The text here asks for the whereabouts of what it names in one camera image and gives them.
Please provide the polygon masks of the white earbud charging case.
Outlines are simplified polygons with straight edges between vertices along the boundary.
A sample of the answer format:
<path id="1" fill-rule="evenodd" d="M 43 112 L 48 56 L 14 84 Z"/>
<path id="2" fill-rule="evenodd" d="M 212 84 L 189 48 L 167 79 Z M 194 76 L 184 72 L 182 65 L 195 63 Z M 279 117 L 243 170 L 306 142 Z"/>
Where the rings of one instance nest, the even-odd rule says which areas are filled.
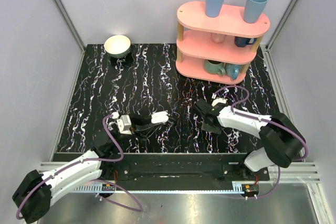
<path id="1" fill-rule="evenodd" d="M 152 124 L 166 123 L 168 120 L 169 116 L 167 111 L 155 112 L 151 115 Z"/>

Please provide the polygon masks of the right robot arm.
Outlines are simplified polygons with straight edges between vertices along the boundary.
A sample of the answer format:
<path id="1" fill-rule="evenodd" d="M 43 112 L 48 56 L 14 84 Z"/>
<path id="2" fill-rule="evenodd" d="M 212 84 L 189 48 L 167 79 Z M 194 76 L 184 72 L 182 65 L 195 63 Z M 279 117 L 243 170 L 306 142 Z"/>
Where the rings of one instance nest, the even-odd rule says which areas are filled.
<path id="1" fill-rule="evenodd" d="M 250 180 L 265 167 L 276 165 L 287 168 L 306 148 L 306 141 L 283 113 L 257 115 L 229 106 L 225 99 L 215 99 L 211 104 L 198 100 L 195 113 L 203 120 L 202 130 L 215 134 L 224 128 L 236 129 L 261 140 L 262 148 L 252 151 L 238 167 L 239 176 Z"/>

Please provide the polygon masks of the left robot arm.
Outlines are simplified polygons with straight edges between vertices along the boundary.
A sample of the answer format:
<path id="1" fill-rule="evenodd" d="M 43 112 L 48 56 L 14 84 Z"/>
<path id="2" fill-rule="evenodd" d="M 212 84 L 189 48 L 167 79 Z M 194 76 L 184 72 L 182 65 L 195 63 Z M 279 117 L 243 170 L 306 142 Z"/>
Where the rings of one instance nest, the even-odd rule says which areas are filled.
<path id="1" fill-rule="evenodd" d="M 63 166 L 44 173 L 35 169 L 24 177 L 12 196 L 17 206 L 16 219 L 34 223 L 60 198 L 80 185 L 96 179 L 117 178 L 112 164 L 122 161 L 124 152 L 108 129 L 108 119 L 116 121 L 119 136 L 127 136 L 164 124 L 169 116 L 166 111 L 155 112 L 147 118 L 134 118 L 118 112 L 105 116 L 103 136 L 96 136 L 90 150 Z"/>

